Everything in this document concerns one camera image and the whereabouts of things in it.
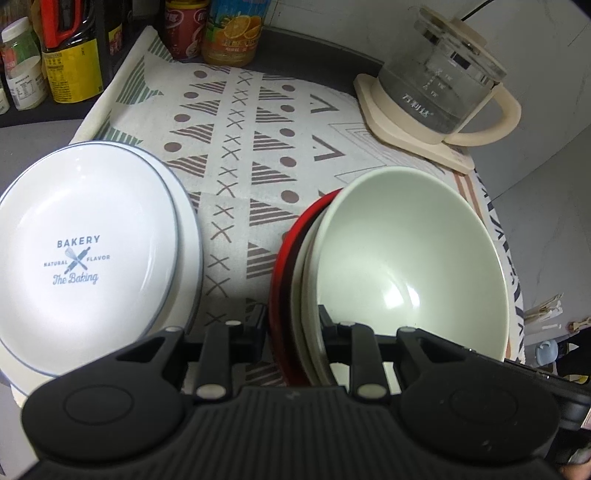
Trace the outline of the left human hand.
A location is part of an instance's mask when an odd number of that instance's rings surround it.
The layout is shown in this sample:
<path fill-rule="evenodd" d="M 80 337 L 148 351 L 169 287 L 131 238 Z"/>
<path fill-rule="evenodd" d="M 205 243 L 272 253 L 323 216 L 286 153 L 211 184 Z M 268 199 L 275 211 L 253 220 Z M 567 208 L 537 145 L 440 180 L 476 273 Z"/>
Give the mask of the left human hand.
<path fill-rule="evenodd" d="M 564 465 L 560 473 L 566 480 L 591 480 L 591 462 Z"/>

